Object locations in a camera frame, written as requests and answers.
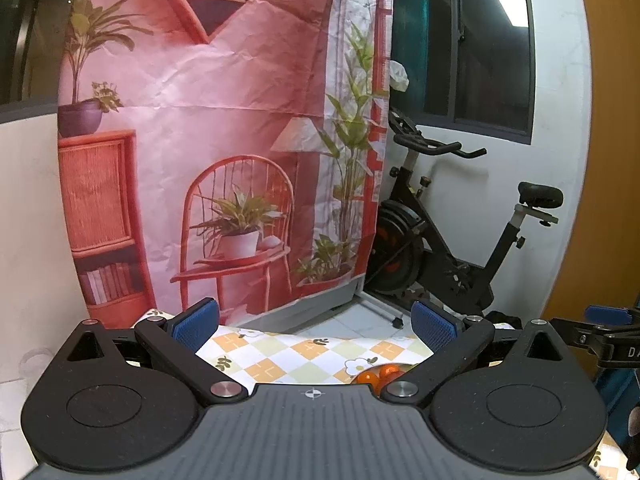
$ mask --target printed backdrop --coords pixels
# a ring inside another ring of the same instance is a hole
[[[107,327],[215,297],[237,324],[366,270],[392,0],[73,0],[63,205]]]

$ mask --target dark window glass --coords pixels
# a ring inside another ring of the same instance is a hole
[[[460,0],[456,119],[527,131],[529,19],[526,0]]]
[[[420,124],[527,142],[531,34],[527,0],[394,0],[391,57],[409,88],[391,102]]]
[[[394,104],[409,114],[446,115],[449,106],[451,0],[394,0],[392,59],[409,77]]]
[[[0,105],[57,100],[70,1],[0,0]]]

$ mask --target ceiling light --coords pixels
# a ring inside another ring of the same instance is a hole
[[[514,27],[529,27],[527,2],[525,0],[500,0],[507,17]]]

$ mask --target blue gripper pad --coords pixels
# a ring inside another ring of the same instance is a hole
[[[584,319],[587,323],[597,325],[628,325],[633,322],[626,308],[600,305],[588,306],[584,311]]]
[[[220,308],[213,298],[204,298],[167,322],[166,331],[189,350],[197,352],[216,333]]]
[[[411,309],[411,328],[420,341],[437,352],[464,330],[464,323],[430,301],[416,301]]]

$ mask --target checkered tablecloth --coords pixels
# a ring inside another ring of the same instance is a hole
[[[149,310],[142,318],[171,314]],[[433,354],[415,337],[380,339],[309,339],[297,335],[258,332],[220,326],[198,355],[244,384],[251,392],[256,383],[350,383],[361,371],[386,363],[417,364]],[[626,457],[606,433],[591,467],[603,480],[633,480]]]

